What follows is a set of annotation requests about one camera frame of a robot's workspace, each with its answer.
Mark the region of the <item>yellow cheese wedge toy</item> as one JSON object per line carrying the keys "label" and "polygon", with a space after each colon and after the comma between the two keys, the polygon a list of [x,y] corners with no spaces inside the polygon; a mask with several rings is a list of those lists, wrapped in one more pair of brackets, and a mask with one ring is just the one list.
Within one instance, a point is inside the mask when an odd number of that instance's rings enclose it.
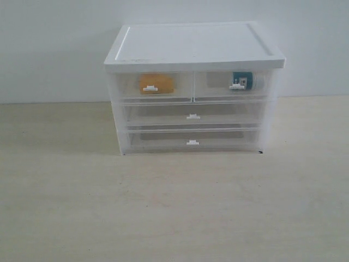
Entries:
{"label": "yellow cheese wedge toy", "polygon": [[166,74],[142,74],[139,89],[141,94],[170,94],[175,90],[175,82]]}

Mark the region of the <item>white blue medicine bottle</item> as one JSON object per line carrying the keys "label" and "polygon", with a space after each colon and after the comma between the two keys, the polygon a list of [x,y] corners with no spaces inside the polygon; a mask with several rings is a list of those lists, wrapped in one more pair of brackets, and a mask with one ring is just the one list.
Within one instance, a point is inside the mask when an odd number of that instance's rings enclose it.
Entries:
{"label": "white blue medicine bottle", "polygon": [[259,90],[264,88],[265,81],[265,75],[261,73],[233,72],[229,89],[234,91]]}

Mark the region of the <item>clear bottom wide drawer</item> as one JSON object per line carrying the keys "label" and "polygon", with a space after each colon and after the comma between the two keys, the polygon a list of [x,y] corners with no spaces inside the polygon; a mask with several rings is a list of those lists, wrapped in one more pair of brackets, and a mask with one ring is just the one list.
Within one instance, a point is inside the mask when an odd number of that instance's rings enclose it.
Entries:
{"label": "clear bottom wide drawer", "polygon": [[257,128],[163,130],[127,134],[125,152],[262,151]]}

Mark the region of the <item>clear wide drawer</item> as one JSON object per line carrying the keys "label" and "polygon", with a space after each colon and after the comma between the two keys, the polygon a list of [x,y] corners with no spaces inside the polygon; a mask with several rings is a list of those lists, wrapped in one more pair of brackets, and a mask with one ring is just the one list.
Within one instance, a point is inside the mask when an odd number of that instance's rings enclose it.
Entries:
{"label": "clear wide drawer", "polygon": [[258,124],[267,103],[262,101],[223,104],[127,105],[123,106],[129,127],[185,124]]}
{"label": "clear wide drawer", "polygon": [[257,128],[163,130],[127,134],[125,152],[262,151]]}

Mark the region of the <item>clear middle wide drawer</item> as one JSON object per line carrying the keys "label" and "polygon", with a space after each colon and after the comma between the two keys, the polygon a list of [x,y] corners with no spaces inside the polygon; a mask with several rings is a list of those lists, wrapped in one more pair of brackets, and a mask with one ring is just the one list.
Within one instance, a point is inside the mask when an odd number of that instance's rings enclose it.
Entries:
{"label": "clear middle wide drawer", "polygon": [[258,124],[267,103],[262,101],[223,104],[127,105],[123,106],[129,127],[185,124]]}

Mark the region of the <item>white plastic drawer cabinet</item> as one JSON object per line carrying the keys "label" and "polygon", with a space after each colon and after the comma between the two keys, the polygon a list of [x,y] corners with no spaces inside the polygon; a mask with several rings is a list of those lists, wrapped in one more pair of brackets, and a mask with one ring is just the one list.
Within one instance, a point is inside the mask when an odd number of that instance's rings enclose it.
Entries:
{"label": "white plastic drawer cabinet", "polygon": [[[285,56],[253,21],[183,23],[157,25],[125,25],[119,31],[104,66],[107,76],[112,112],[121,154],[125,152],[127,134],[163,130],[192,130],[220,128],[257,128],[263,153],[277,100],[277,78],[284,68]],[[203,101],[124,103],[116,97],[115,84],[119,74],[129,73],[192,73],[198,72],[261,72],[269,71],[270,93],[267,99],[238,101]],[[123,106],[182,105],[266,102],[261,123],[258,124],[185,124],[169,126],[129,127]]]}

